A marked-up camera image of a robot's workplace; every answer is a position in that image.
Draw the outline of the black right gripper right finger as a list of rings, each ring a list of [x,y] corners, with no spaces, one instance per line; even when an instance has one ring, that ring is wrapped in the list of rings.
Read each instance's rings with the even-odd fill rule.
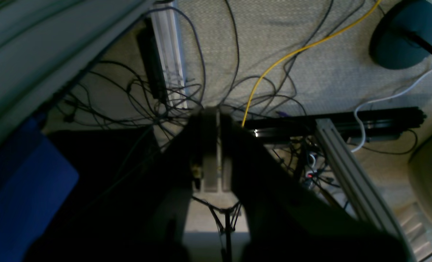
[[[250,231],[243,261],[406,262],[396,237],[303,188],[228,114],[221,115],[221,146]]]

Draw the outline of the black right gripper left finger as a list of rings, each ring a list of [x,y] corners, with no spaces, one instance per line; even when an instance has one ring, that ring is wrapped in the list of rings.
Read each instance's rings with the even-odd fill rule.
[[[127,175],[27,251],[28,262],[189,262],[182,243],[194,182],[217,164],[217,108],[188,124],[141,175]]]

